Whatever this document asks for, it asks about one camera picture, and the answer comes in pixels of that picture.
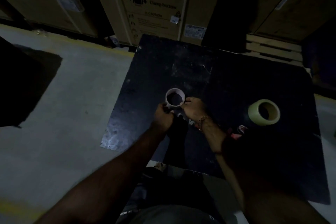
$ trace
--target person's right hand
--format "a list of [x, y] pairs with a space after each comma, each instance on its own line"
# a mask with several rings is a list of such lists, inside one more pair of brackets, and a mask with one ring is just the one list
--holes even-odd
[[208, 116], [205, 112], [205, 104], [199, 98], [188, 97], [185, 99], [185, 103], [181, 104], [187, 117], [197, 124], [200, 122], [202, 117]]

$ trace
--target bracelet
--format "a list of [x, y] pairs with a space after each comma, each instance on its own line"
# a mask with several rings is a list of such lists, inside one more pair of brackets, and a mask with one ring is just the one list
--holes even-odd
[[208, 118], [210, 118], [210, 116], [203, 116], [202, 118], [201, 118], [201, 120], [199, 121], [199, 123], [198, 123], [198, 127], [199, 127], [199, 130], [203, 133], [203, 130], [202, 130], [202, 124], [203, 124], [203, 122], [206, 120], [206, 119], [208, 119]]

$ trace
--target person's left hand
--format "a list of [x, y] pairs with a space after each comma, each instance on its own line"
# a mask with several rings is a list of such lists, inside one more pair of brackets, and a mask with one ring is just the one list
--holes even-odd
[[153, 124], [156, 125], [162, 132], [167, 132], [170, 126], [173, 124], [174, 111], [170, 113], [165, 113], [163, 108], [166, 106], [166, 103], [159, 104], [154, 114]]

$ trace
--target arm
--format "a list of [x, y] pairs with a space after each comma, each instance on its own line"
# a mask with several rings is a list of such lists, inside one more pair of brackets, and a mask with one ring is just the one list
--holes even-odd
[[187, 98], [182, 108], [190, 119], [199, 124], [249, 223], [328, 223], [308, 202], [283, 192], [225, 157], [222, 146], [229, 138], [211, 118], [200, 122], [202, 117], [207, 116], [200, 99]]
[[106, 218], [114, 223], [172, 122], [173, 114], [164, 113], [160, 104], [136, 143], [72, 188], [36, 224], [97, 223]]

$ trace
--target yellow tape roll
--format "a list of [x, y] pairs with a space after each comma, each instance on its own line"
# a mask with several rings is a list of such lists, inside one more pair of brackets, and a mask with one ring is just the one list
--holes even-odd
[[[259, 107], [263, 107], [267, 110], [268, 119], [262, 117], [259, 112]], [[280, 119], [279, 107], [274, 102], [268, 99], [260, 99], [259, 101], [250, 105], [248, 114], [251, 121], [259, 126], [272, 125], [277, 123]]]

